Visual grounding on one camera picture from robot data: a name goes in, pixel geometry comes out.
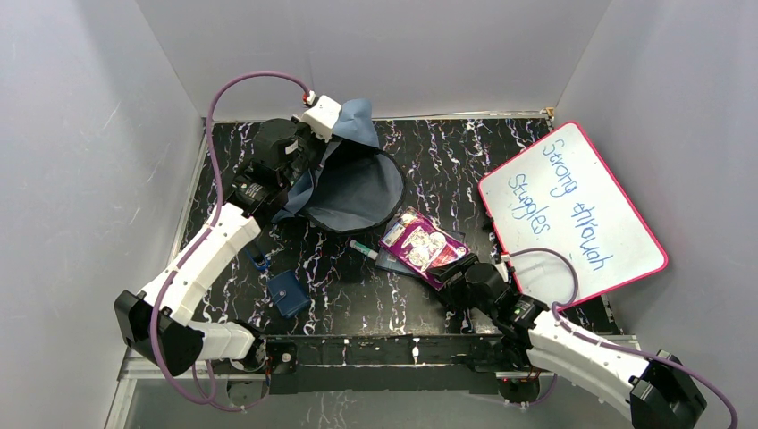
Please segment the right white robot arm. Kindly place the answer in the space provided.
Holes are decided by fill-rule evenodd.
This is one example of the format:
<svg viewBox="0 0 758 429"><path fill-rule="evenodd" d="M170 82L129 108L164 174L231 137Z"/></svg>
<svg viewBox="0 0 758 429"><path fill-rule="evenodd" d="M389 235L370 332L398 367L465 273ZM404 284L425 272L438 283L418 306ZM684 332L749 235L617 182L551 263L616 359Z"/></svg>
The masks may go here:
<svg viewBox="0 0 758 429"><path fill-rule="evenodd" d="M693 428L707 401L680 360L622 347L562 318L556 307L523 294L507 262L467 254L425 271L444 300L488 315L500 330L505 362L545 369L594 394L635 428Z"/></svg>

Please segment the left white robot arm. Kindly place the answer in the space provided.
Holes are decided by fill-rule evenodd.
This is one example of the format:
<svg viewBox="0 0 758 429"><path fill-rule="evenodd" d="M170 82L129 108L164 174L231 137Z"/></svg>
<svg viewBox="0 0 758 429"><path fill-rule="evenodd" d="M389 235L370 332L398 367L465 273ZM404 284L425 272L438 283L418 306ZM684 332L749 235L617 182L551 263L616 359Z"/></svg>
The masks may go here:
<svg viewBox="0 0 758 429"><path fill-rule="evenodd" d="M232 359L246 372L266 362L260 332L244 323L201 323L193 315L226 266L284 209L288 194L319 168L333 130L315 121L263 122L250 159L221 204L176 258L138 293L123 291L114 312L126 345L167 377L202 360Z"/></svg>

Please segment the blue student backpack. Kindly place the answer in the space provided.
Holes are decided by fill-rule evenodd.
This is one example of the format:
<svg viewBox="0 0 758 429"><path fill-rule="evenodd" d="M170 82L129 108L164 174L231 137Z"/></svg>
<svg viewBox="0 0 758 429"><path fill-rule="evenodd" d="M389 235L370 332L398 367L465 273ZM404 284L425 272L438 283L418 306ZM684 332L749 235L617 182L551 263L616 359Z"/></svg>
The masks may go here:
<svg viewBox="0 0 758 429"><path fill-rule="evenodd" d="M379 142L370 101L340 104L321 164L289 191L274 223L302 217L327 231L352 233L382 226L398 213L405 175Z"/></svg>

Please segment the green white glue stick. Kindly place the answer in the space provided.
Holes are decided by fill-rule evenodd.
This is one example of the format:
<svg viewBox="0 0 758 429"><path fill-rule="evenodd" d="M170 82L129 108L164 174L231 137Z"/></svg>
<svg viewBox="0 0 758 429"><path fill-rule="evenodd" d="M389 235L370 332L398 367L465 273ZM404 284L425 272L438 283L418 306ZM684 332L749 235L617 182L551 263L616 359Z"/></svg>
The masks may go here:
<svg viewBox="0 0 758 429"><path fill-rule="evenodd" d="M378 252L377 251L371 249L370 247L368 247L368 246L366 246L364 244L359 243L356 240L350 240L349 241L349 246L350 246L350 248L352 248L352 249L356 250L357 252L359 252L361 255L367 257L368 259L376 260L377 257L378 257Z"/></svg>

